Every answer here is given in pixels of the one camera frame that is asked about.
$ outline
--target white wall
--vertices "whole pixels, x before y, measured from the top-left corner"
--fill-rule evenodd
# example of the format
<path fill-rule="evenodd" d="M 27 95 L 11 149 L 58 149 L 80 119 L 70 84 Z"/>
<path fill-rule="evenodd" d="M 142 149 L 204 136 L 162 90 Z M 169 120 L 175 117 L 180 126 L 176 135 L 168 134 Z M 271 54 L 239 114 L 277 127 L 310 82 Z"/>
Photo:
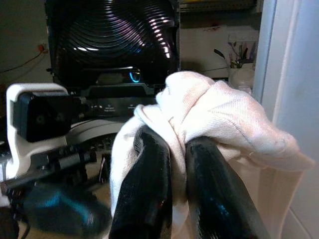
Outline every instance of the white wall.
<path fill-rule="evenodd" d="M 319 163 L 319 1 L 289 1 L 293 2 L 298 7 L 296 24 L 285 59 L 285 77 L 280 79 L 274 123 L 294 135 L 301 150 Z M 284 14 L 285 7 L 278 7 L 281 8 L 277 11 Z M 305 173 L 292 202 L 283 238 L 319 238 L 318 165 Z"/>
<path fill-rule="evenodd" d="M 47 44 L 44 0 L 0 0 L 0 71 L 19 65 L 37 55 L 37 46 Z M 7 73 L 0 83 L 50 82 L 46 72 L 49 54 Z"/>

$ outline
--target white cloth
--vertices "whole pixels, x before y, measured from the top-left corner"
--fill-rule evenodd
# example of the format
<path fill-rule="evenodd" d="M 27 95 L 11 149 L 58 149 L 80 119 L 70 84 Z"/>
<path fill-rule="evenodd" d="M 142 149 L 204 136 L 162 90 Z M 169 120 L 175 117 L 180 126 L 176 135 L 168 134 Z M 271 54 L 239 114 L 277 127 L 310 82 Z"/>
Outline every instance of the white cloth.
<path fill-rule="evenodd" d="M 314 162 L 296 140 L 274 127 L 247 93 L 194 72 L 167 77 L 157 105 L 139 105 L 117 134 L 111 164 L 112 215 L 121 183 L 136 161 L 135 133 L 147 124 L 170 146 L 173 193 L 172 238 L 192 238 L 185 220 L 185 143 L 205 135 L 216 140 L 225 159 L 244 181 L 271 238 L 280 238 L 302 171 Z"/>

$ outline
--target white towel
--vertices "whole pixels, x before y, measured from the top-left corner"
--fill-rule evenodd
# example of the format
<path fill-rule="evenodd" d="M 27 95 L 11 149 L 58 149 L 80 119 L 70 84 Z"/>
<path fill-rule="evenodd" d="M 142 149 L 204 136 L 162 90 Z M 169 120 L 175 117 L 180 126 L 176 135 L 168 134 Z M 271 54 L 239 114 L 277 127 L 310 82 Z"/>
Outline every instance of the white towel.
<path fill-rule="evenodd" d="M 201 135 L 216 140 L 225 159 L 244 181 L 271 238 L 284 219 L 302 176 L 314 162 L 296 140 L 274 127 L 247 93 L 194 72 L 174 73 L 157 94 L 157 105 L 139 105 L 116 136 L 112 150 L 111 199 L 114 215 L 121 183 L 136 161 L 135 133 L 147 124 L 170 146 L 173 193 L 172 238 L 191 238 L 185 222 L 185 144 Z"/>

